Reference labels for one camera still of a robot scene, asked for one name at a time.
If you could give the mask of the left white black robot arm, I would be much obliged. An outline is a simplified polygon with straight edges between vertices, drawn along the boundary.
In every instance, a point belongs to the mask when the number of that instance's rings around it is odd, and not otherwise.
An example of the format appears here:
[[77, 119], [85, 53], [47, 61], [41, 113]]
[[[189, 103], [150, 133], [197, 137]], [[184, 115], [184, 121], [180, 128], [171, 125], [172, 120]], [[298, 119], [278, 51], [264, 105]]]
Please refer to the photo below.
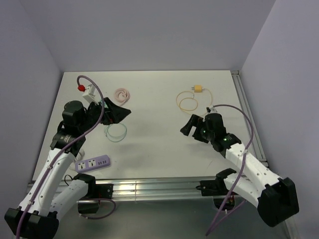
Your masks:
[[98, 124], [111, 125], [124, 120], [131, 110], [114, 104], [109, 98], [91, 102], [85, 108], [80, 101], [64, 106], [63, 120], [52, 139], [49, 155], [36, 182], [17, 208], [9, 208], [4, 219], [16, 238], [52, 239], [64, 214], [82, 198], [97, 193], [96, 179], [79, 173], [57, 197], [56, 190], [86, 138]]

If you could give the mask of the aluminium front rail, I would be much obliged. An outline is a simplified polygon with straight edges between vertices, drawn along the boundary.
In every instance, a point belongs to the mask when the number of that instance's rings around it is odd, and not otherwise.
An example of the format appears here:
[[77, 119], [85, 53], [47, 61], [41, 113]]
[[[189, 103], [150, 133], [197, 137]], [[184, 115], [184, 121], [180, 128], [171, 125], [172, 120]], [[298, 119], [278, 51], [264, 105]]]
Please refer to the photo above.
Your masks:
[[56, 211], [68, 205], [73, 206], [85, 196], [93, 194], [97, 184], [113, 184], [113, 201], [159, 201], [199, 199], [201, 192], [196, 186], [202, 180], [215, 180], [230, 189], [237, 174], [231, 174], [224, 180], [220, 177], [186, 177], [141, 180], [96, 180], [90, 175], [75, 176], [68, 182], [59, 182], [57, 187], [44, 186], [36, 194], [33, 204]]

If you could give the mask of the purple power strip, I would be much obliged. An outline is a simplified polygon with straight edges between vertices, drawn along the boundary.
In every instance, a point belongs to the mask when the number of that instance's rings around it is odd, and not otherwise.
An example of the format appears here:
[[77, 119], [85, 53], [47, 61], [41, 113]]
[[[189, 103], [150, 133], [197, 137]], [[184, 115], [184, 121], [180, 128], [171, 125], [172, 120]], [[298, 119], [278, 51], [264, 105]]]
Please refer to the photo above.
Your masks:
[[75, 171], [77, 173], [86, 173], [101, 168], [109, 167], [111, 161], [108, 155], [102, 155], [91, 159], [78, 161], [75, 163]]

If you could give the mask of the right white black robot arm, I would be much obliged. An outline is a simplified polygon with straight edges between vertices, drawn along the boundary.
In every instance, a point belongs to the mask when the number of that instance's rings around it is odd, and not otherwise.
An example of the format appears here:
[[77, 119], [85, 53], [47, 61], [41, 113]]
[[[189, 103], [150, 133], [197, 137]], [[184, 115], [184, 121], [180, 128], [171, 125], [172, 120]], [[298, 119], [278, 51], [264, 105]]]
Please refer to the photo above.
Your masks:
[[281, 178], [248, 152], [237, 136], [226, 131], [220, 114], [209, 113], [204, 118], [192, 115], [180, 132], [188, 136], [192, 128], [195, 140], [210, 143], [239, 169], [237, 172], [227, 168], [217, 173], [214, 180], [200, 181], [196, 188], [202, 196], [227, 194], [232, 190], [254, 205], [270, 227], [300, 211], [294, 182], [288, 177]]

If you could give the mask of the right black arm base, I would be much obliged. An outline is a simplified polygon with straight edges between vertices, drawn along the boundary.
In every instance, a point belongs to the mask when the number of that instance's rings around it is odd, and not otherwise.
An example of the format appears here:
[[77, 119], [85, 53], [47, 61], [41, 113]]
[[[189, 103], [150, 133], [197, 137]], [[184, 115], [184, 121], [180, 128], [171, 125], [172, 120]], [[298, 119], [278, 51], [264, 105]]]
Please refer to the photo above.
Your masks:
[[[196, 190], [200, 191], [203, 197], [226, 196], [229, 191], [225, 186], [222, 186], [217, 179], [200, 181], [199, 185], [196, 186]], [[234, 192], [231, 193], [223, 207], [224, 211], [233, 210], [235, 208], [236, 195]]]

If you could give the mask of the aluminium side rail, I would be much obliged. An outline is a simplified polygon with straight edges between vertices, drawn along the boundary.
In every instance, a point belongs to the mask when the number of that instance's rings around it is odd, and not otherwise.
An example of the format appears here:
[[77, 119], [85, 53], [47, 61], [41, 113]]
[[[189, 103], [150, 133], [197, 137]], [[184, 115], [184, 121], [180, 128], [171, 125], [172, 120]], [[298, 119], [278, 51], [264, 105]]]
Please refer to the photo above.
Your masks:
[[243, 84], [241, 82], [240, 71], [231, 71], [231, 76], [233, 78], [237, 94], [239, 96], [240, 105], [241, 105], [243, 111], [248, 115], [248, 117], [252, 123], [253, 129], [254, 129], [255, 139], [254, 139], [253, 144], [254, 144], [254, 146], [261, 149], [262, 146], [261, 146], [260, 138], [259, 138], [257, 128], [256, 128], [256, 125], [255, 125], [255, 122], [254, 122], [254, 119], [253, 119], [253, 116], [251, 113], [251, 109], [250, 109], [250, 106], [249, 106], [249, 103], [248, 103], [248, 100], [247, 100], [247, 97], [246, 97], [246, 94], [245, 94], [245, 91], [243, 88]]

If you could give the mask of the yellow charger plug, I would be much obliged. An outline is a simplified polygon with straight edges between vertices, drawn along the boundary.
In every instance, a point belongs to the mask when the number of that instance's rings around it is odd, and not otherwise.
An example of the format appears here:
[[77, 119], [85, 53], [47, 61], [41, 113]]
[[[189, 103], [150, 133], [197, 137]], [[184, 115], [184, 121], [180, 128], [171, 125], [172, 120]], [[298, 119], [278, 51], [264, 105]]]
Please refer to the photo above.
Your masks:
[[201, 85], [194, 85], [191, 87], [194, 93], [202, 93], [203, 87]]

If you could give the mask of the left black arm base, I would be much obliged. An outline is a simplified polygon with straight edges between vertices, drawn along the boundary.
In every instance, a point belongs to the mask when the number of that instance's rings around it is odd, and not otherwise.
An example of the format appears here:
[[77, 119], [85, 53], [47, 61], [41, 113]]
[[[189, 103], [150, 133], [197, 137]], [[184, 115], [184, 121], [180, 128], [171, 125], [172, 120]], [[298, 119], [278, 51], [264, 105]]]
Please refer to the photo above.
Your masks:
[[91, 199], [112, 199], [113, 184], [97, 184], [93, 194], [85, 196], [78, 202], [77, 210], [80, 214], [85, 215], [102, 215], [113, 209], [113, 203], [109, 201], [92, 201]]

